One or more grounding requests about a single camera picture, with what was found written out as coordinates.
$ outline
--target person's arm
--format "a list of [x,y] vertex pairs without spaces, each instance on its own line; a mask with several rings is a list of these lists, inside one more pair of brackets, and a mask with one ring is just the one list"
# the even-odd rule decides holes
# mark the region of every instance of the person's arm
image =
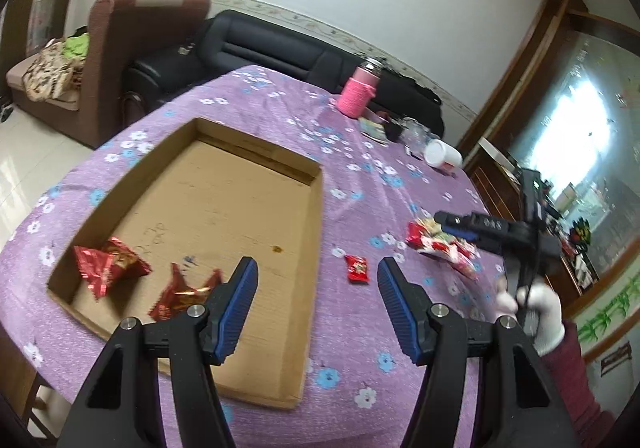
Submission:
[[[526,289],[518,291],[518,302],[506,289],[506,278],[501,278],[496,295],[498,312],[513,315],[518,303],[524,304]],[[533,345],[556,383],[580,444],[582,448],[596,447],[612,427],[614,418],[610,412],[601,411],[589,389],[577,327],[573,322],[562,321],[560,299],[548,285],[535,284],[528,304],[540,315]]]

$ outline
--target cardboard tray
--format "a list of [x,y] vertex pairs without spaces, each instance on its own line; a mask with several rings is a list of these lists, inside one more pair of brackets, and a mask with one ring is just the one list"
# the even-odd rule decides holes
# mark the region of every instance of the cardboard tray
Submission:
[[[194,119],[151,150],[89,216],[54,268],[47,289],[103,339],[148,311],[180,263],[192,287],[212,269],[228,280],[243,255],[258,263],[254,302],[236,352],[212,367],[222,396],[293,408],[302,399],[322,225],[320,166],[241,131]],[[120,280],[96,302],[73,245],[122,239],[153,272]],[[184,261],[192,256],[193,263]],[[168,361],[160,360],[168,372]]]

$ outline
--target hand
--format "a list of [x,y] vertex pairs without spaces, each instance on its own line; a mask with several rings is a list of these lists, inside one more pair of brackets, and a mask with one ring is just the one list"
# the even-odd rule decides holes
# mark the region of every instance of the hand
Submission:
[[[496,285],[497,294],[495,303],[499,315],[508,314],[514,316],[518,310],[518,303],[524,305],[527,299],[527,288],[521,287],[516,293],[516,302],[507,293],[507,278],[501,276]],[[558,295],[548,285],[535,283],[529,294],[529,309],[540,314],[538,330],[533,339],[533,346],[539,356],[544,356],[553,351],[564,338],[564,325],[562,325],[562,307]]]

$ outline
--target floral tablecloth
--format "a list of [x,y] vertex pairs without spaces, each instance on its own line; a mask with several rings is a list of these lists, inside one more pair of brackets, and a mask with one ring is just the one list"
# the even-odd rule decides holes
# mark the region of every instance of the floral tablecloth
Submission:
[[[424,368],[398,346],[375,283],[393,256],[434,302],[464,317],[495,319],[502,260],[483,253],[477,281],[420,256],[403,241],[416,215],[482,211],[462,171],[444,176],[404,147],[370,141],[324,90],[249,66],[198,86],[96,150],[38,201],[0,254],[0,320],[40,373],[69,401],[103,342],[46,296],[49,274],[76,231],[115,183],[154,145],[193,117],[206,117],[322,164],[324,219],[316,314],[302,403],[284,412],[223,400],[238,447],[399,446]],[[364,256],[370,285],[350,285],[344,254]],[[233,363],[233,356],[228,363]],[[170,380],[161,377],[167,443],[180,446]],[[470,443],[477,365],[469,362],[456,446]]]

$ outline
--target tile floor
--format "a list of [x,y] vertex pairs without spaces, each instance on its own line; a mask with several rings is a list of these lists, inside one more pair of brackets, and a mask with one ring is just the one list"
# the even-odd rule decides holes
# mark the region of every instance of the tile floor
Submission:
[[[39,196],[84,161],[91,150],[15,109],[0,124],[0,250]],[[70,405],[49,388],[38,395],[47,410],[35,413],[58,436]],[[30,422],[29,430],[40,436]]]

